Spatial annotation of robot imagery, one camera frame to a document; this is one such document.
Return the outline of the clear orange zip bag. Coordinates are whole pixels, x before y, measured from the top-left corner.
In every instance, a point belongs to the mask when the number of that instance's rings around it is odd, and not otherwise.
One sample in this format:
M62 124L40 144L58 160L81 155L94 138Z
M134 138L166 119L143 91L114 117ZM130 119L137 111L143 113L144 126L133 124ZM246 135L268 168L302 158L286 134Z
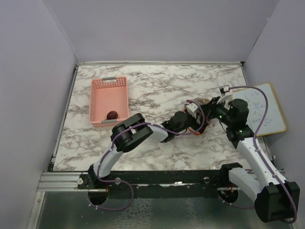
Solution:
M188 100L186 100L186 103L184 104L184 108L183 108L184 112L186 112L185 105L187 104L187 101ZM197 97L197 98L191 99L191 101L193 101L196 105L198 105L198 107L199 107L198 114L201 114L203 117L202 124L199 127L199 128L201 128L201 127L203 128L203 133L206 131L206 129L208 127L214 127L215 124L212 124L211 121L209 120L210 108L208 108L208 104L211 102L211 99ZM202 134L198 133L199 129L194 131L193 129L188 128L186 130L194 135L203 134L203 133Z

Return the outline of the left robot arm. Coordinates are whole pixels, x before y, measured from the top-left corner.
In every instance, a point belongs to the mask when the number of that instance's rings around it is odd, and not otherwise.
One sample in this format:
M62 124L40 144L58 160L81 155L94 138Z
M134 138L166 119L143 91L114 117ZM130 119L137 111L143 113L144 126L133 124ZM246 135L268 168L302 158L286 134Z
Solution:
M176 136L187 135L188 128L195 129L192 133L203 130L205 123L202 111L190 114L188 111L178 111L170 120L162 124L146 122L141 113L137 113L112 129L111 143L107 151L98 162L89 167L89 183L94 188L101 188L105 184L112 167L120 157L138 147L146 139L167 143Z

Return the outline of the dark red fake fruit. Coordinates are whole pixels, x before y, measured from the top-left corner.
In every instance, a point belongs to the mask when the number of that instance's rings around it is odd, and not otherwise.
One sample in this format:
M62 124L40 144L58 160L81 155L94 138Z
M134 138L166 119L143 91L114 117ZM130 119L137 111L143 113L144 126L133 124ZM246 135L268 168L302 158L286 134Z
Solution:
M114 120L118 118L118 113L116 111L110 111L107 115L106 115L106 119L107 120Z

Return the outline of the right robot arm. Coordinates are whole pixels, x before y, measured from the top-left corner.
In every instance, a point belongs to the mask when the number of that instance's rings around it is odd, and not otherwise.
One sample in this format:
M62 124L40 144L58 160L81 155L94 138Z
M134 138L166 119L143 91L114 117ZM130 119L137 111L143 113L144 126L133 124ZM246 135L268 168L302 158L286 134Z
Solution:
M219 174L220 183L229 187L237 185L254 203L254 209L262 222L280 220L294 223L300 188L296 182L289 182L272 164L261 149L256 134L247 125L248 104L242 99L234 99L225 108L216 104L211 117L224 123L226 135L233 146L243 155L256 178L252 178L239 165Z

